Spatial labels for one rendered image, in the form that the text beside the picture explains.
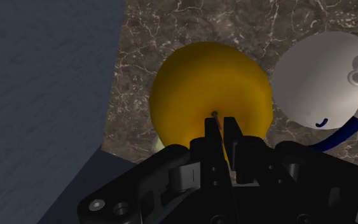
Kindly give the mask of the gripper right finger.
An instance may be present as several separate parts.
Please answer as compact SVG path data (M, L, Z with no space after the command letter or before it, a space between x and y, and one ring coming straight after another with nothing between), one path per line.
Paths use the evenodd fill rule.
M287 224L358 224L358 165L293 141L274 148L224 118L224 146L240 184L270 189Z

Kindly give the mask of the white figure with blue band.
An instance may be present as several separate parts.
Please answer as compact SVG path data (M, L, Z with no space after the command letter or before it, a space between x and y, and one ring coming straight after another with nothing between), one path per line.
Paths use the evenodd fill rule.
M334 130L311 147L327 151L358 131L358 36L314 34L294 44L276 63L273 100L304 127Z

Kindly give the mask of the yellow apple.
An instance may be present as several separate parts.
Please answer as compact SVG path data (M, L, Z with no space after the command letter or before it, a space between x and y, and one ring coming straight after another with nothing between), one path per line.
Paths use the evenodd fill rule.
M162 145L189 146L204 120L234 117L245 136L266 137L273 120L272 90L257 63L232 46L196 42L176 49L158 70L149 112Z

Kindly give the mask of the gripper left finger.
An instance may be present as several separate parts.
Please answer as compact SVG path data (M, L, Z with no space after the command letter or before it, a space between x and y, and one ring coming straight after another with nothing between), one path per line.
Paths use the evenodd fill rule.
M80 224L230 224L230 173L217 118L81 200Z

